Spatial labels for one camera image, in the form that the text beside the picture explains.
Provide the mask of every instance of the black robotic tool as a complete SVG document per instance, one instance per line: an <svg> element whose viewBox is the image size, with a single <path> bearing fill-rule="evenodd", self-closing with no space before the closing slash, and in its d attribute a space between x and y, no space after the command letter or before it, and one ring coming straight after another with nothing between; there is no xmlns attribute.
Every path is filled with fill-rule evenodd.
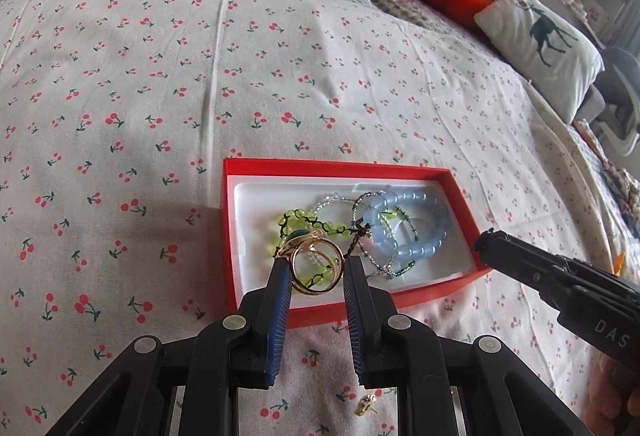
<svg viewBox="0 0 640 436"><path fill-rule="evenodd" d="M633 285L503 232L485 232L476 250L485 264L537 289L567 329L638 369ZM177 386L186 386L179 436L238 436L238 388L274 384L290 297L289 261L277 258L267 286L245 295L237 315L191 339L134 340L48 436L168 436ZM344 297L356 374L368 389L397 388L398 436L457 436L452 386L468 436L591 435L497 338L456 342L398 314L388 292L369 286L359 257L345 261ZM628 415L617 422L618 435L633 425Z"/></svg>

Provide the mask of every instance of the gray chair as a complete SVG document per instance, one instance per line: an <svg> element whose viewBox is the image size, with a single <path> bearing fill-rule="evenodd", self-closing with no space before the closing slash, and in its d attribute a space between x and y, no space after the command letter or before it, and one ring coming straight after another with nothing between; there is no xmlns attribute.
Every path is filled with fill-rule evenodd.
<svg viewBox="0 0 640 436"><path fill-rule="evenodd" d="M622 156L636 146L640 126L640 63L629 52L609 47L601 52L605 70L594 82L607 104L597 123Z"/></svg>

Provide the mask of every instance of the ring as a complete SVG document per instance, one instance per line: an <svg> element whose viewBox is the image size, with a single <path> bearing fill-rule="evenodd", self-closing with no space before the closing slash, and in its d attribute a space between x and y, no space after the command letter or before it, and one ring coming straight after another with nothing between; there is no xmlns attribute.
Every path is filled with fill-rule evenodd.
<svg viewBox="0 0 640 436"><path fill-rule="evenodd" d="M281 249L278 251L278 257L287 257L289 259L289 267L292 275L292 286L298 292L304 295L322 295L334 289L340 279L342 278L342 272L344 270L344 256L340 248L329 239L325 238L324 232L320 230L314 230L309 232L307 230L297 230L292 232L291 235L297 234L284 243ZM334 251L337 257L333 258L326 254L323 250L318 249L319 244L325 244L331 250ZM324 277L324 273L317 274L311 278L310 284L306 285L298 277L296 271L296 257L301 254L313 254L319 256L327 262L326 270L330 270L332 273L332 279L327 288L322 290L315 290L311 288L315 284L316 276Z"/></svg>

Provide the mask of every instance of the white pillow with deer print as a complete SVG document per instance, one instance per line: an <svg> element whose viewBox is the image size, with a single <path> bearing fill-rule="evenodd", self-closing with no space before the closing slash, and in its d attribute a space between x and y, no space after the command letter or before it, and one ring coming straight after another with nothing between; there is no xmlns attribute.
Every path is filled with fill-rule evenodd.
<svg viewBox="0 0 640 436"><path fill-rule="evenodd" d="M511 66L570 124L604 70L596 47L538 0L498 0L475 19Z"/></svg>

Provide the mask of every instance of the cherry print fabric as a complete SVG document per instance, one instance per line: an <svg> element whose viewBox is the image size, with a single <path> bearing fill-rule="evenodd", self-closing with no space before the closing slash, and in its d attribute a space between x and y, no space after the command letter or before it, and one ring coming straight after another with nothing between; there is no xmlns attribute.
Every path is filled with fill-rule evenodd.
<svg viewBox="0 0 640 436"><path fill-rule="evenodd" d="M480 228L610 268L597 198L516 73L368 2L4 0L0 88L0 435L45 434L136 336L222 317L229 156L447 167ZM530 289L491 273L406 313L499 336L580 414L594 351ZM354 416L345 323L291 330L241 433L395 434L395 390L371 392Z"/></svg>

